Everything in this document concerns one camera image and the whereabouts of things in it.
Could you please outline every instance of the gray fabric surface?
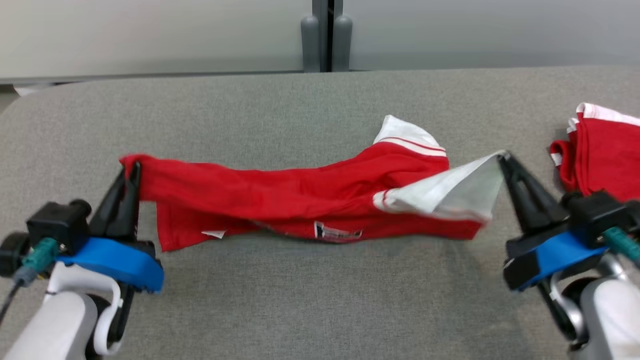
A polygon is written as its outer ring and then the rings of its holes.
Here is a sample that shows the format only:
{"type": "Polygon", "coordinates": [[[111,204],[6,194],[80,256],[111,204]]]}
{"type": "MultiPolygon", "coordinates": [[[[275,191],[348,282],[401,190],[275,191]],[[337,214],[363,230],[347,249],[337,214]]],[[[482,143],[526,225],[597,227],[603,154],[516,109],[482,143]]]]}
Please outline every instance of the gray fabric surface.
{"type": "MultiPolygon", "coordinates": [[[[316,167],[354,156],[385,115],[426,128],[452,166],[512,150],[549,188],[547,147],[582,101],[640,115],[640,71],[544,68],[130,79],[64,85],[0,117],[0,233],[45,201],[97,205],[130,152],[236,168],[316,167]]],[[[154,207],[140,237],[156,240],[154,207]]],[[[159,296],[134,299],[118,359],[557,359],[566,343],[535,291],[502,281],[518,234],[506,192],[473,241],[352,245],[268,233],[160,255],[159,296]]],[[[0,296],[9,282],[0,282],[0,296]]],[[[22,291],[5,353],[45,284],[22,291]]]]}

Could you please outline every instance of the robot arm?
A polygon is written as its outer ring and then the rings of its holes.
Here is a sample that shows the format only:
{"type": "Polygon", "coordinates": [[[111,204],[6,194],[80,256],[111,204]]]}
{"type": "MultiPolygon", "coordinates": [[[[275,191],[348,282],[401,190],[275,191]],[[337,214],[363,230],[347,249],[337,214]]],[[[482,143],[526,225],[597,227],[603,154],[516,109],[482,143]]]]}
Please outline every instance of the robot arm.
{"type": "Polygon", "coordinates": [[[640,357],[640,291],[618,261],[639,263],[640,203],[605,192],[567,194],[556,202],[512,155],[499,159],[523,235],[506,243],[504,279],[511,290],[535,287],[571,358],[640,357]],[[596,270],[599,277],[586,277],[596,270]],[[561,290],[560,281],[581,277],[561,290]]]}
{"type": "Polygon", "coordinates": [[[5,359],[76,360],[118,351],[134,294],[160,292],[164,281],[153,243],[137,239],[140,176],[140,164],[128,176],[123,169],[89,224],[86,202],[50,202],[27,221],[28,233],[0,245],[0,275],[23,285],[20,271],[36,252],[29,250],[57,250],[39,272],[49,277],[42,307],[5,359]],[[110,299],[91,294],[96,291],[110,299]]]}

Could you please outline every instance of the floor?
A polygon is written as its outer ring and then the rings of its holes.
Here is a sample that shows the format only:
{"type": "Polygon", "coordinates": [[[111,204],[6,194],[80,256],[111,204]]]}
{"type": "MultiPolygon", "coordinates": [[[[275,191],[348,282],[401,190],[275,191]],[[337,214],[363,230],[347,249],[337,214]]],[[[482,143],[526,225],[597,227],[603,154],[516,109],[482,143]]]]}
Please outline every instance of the floor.
{"type": "Polygon", "coordinates": [[[13,86],[0,85],[0,114],[2,114],[9,104],[19,97],[13,89],[13,86]]]}

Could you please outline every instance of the folded red cloth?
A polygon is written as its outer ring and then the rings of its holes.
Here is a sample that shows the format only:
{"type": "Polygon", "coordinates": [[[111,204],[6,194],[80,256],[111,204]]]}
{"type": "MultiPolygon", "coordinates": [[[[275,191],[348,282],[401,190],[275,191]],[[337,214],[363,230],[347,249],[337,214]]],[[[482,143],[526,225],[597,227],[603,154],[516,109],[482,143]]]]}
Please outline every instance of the folded red cloth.
{"type": "Polygon", "coordinates": [[[232,170],[138,154],[140,200],[157,203],[163,251],[266,228],[346,243],[402,234],[472,238],[491,217],[502,176],[492,156],[447,170],[422,128],[387,116],[374,144],[321,168],[232,170]],[[478,191],[465,181],[477,174],[478,191]]]}
{"type": "Polygon", "coordinates": [[[569,141],[551,144],[550,154],[567,191],[589,195],[607,190],[620,201],[640,198],[640,119],[582,103],[569,120],[569,141]]]}

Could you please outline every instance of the black and white logo patch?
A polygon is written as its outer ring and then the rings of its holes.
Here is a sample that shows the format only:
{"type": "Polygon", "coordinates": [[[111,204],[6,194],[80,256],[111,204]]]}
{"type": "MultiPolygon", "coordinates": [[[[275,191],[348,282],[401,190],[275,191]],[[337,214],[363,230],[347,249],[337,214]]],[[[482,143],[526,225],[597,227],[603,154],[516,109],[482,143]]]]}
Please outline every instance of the black and white logo patch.
{"type": "Polygon", "coordinates": [[[316,221],[314,225],[316,228],[317,239],[323,239],[327,241],[344,241],[359,239],[362,236],[362,230],[349,232],[332,229],[331,227],[324,226],[323,223],[318,221],[316,221]]]}

